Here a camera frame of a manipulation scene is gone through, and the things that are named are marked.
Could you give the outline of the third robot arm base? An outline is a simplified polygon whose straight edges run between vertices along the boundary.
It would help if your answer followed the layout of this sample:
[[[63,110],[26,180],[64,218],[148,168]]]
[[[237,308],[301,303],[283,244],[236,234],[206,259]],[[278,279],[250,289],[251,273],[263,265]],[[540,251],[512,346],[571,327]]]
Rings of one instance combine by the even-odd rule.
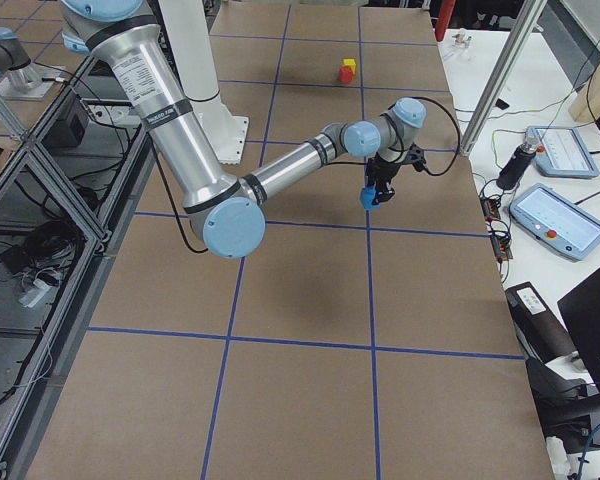
[[[35,64],[17,35],[0,27],[0,95],[9,100],[41,100],[66,78],[61,71]]]

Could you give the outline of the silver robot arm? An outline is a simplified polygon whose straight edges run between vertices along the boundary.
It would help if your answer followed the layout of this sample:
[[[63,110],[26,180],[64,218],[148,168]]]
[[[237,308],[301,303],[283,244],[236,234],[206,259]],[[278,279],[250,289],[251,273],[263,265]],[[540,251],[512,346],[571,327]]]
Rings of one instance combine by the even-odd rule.
[[[200,93],[217,89],[204,9],[192,1],[181,15],[170,2],[160,10],[156,18],[145,1],[64,1],[64,42],[111,67],[180,184],[191,227],[210,252],[225,258],[249,255],[265,233],[262,204],[345,153],[368,160],[366,173],[373,182],[361,195],[365,208],[393,196],[389,183],[407,162],[426,118],[420,101],[401,98],[371,121],[330,124],[238,178],[223,170],[211,128],[198,116],[201,106],[185,93],[194,79],[202,82]],[[191,79],[180,81],[181,73]]]

